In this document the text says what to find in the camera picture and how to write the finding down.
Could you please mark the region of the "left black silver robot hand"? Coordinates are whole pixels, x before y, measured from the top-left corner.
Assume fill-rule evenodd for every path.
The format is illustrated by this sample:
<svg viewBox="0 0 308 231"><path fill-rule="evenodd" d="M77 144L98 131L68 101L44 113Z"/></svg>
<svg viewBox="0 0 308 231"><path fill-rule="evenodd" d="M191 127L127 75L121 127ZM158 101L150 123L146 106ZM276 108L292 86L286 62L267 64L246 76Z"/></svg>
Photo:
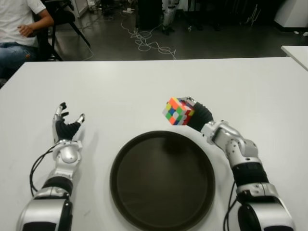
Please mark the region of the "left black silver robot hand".
<svg viewBox="0 0 308 231"><path fill-rule="evenodd" d="M67 124L64 117L69 112L63 112L67 108L65 102L58 105L52 118L52 134L54 143L62 140L72 140L85 121L85 114L81 114L74 123Z"/></svg>

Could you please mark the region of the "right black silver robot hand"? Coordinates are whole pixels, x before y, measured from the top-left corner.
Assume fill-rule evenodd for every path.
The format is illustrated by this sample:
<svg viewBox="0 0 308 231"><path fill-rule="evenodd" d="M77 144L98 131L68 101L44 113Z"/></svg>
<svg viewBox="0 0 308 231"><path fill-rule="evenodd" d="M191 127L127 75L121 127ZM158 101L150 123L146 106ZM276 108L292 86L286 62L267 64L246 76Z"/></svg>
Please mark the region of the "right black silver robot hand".
<svg viewBox="0 0 308 231"><path fill-rule="evenodd" d="M194 114L189 119L187 126L200 132L205 124L214 120L212 113L203 104L197 102L192 97L183 97L181 101L191 106L194 110Z"/></svg>

